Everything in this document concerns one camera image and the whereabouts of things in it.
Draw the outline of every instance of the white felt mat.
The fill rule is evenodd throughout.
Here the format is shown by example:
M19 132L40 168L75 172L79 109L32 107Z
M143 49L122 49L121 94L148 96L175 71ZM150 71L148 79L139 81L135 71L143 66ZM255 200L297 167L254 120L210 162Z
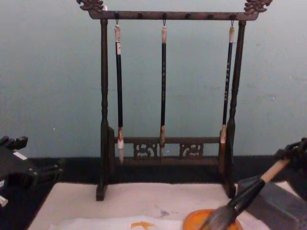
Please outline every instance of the white felt mat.
M287 183L278 185L294 193ZM94 226L81 227L81 224L90 223L97 225L98 229L109 230L104 228L106 221L112 221L109 219L121 218L124 221L123 218L138 216L158 219L154 222L156 224L161 219L182 221L192 211L217 208L229 201L219 184L109 185L105 200L101 202L96 201L95 194L96 185L56 184L29 230L48 230L50 226L53 226L53 230L58 230L55 227L63 225L63 221L66 221L66 228L60 230L70 230L71 224L79 224L80 227L73 228L76 230L94 230ZM268 229L247 212L243 212L238 220L246 230Z

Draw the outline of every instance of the wooden brush rack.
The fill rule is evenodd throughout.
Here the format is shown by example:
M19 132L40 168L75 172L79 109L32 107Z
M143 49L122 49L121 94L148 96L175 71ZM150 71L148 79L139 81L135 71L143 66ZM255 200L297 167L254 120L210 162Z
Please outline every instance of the wooden brush rack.
M88 11L92 19L101 22L101 93L102 93L102 122L101 122L101 173L97 186L96 199L104 200L110 176L114 173L115 165L120 161L115 157L117 137L114 129L108 124L108 51L107 25L108 20L223 20L238 21L238 36L236 57L232 79L231 102L229 119L226 126L225 150L222 150L222 131L216 137L166 137L166 144L178 144L179 156L158 156L158 137L125 137L125 143L133 144L133 157L126 157L123 164L131 166L152 165L214 165L218 167L222 184L229 198L236 193L233 180L233 144L235 136L236 101L239 88L241 62L244 43L244 31L247 21L254 21L259 13L266 11L272 0L247 0L244 12L169 12L169 11L108 11L99 0L77 0L82 10ZM204 156L204 144L219 144L218 157Z

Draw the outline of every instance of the light blue wall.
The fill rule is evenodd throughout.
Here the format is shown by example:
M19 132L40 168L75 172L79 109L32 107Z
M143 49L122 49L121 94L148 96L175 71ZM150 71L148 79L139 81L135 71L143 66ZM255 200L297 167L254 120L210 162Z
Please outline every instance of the light blue wall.
M109 10L242 11L245 1L105 2ZM247 23L235 155L272 154L306 136L306 10L304 0L274 0ZM162 22L119 24L124 135L158 136ZM109 23L108 117L116 130L114 25ZM230 22L166 25L166 134L217 136ZM0 135L27 135L22 153L28 157L99 156L99 21L75 0L1 1L0 29ZM216 154L212 149L208 154Z

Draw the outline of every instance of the wooden brush handle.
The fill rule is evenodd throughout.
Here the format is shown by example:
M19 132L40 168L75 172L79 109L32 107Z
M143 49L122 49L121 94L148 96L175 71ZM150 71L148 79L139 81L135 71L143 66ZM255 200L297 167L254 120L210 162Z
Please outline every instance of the wooden brush handle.
M261 179L268 183L271 179L274 178L281 170L283 170L287 164L290 162L289 159L277 161L264 175L262 175Z

